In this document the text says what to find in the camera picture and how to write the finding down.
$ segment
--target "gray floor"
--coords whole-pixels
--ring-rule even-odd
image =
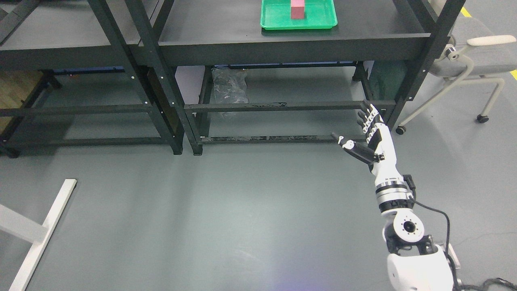
[[[465,5],[494,32],[517,35],[512,23],[490,21],[495,11],[513,20],[515,4],[498,6],[492,3],[488,18],[483,1]],[[197,72],[189,68],[184,76]],[[251,100],[361,99],[352,73],[252,71],[248,93]],[[394,136],[398,169],[413,175],[419,200],[451,217],[451,243],[467,283],[492,277],[517,282],[517,81],[505,78],[488,123],[474,118],[491,88],[458,88],[411,121],[404,136]],[[65,86],[48,104],[135,100],[122,75],[61,81]],[[440,82],[429,76],[402,117]],[[193,87],[182,87],[190,100],[197,94]],[[282,126],[245,123],[249,118],[242,114],[214,115],[211,130],[224,134],[223,123],[232,124],[232,132],[253,134],[358,130],[347,126],[352,112],[274,118]],[[34,123],[40,132],[65,138],[156,134],[147,116]],[[181,156],[161,145],[34,150],[18,159],[1,156],[0,170],[1,203],[37,222],[63,180],[78,179],[28,290],[392,290],[373,176],[333,144],[212,145],[200,157],[186,143]],[[428,233],[445,239],[440,215],[416,212]],[[28,248],[0,234],[0,289],[8,288]]]

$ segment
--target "pink block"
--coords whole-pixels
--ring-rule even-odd
[[[291,19],[305,18],[305,0],[291,0]]]

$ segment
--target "chair armrest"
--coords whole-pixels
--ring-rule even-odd
[[[481,46],[493,46],[493,45],[504,45],[506,43],[516,42],[514,36],[512,35],[493,35],[493,36],[484,36],[484,37],[476,37],[467,40],[467,44],[473,47],[481,47]]]

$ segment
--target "robotic arm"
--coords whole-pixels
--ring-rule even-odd
[[[332,133],[350,155],[368,164],[375,175],[381,215],[386,219],[383,239],[388,251],[388,276],[397,291],[451,291],[453,276],[444,250],[424,235],[424,225],[413,212],[413,194],[397,171],[397,156],[388,126],[367,101],[358,112],[368,146]],[[418,255],[405,255],[416,247]]]

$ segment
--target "yellow floor tape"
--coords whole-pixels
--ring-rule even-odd
[[[465,9],[465,7],[461,8],[461,14],[463,14],[463,16],[465,17],[472,17],[472,15],[470,15],[470,13],[468,13],[467,9]]]
[[[465,17],[472,17],[472,15],[470,15],[470,13],[468,13],[468,11],[467,11],[467,9],[465,9],[465,7],[461,8],[461,14],[463,14],[463,16],[465,16]],[[514,79],[517,80],[517,70],[511,71],[510,74],[512,74]]]

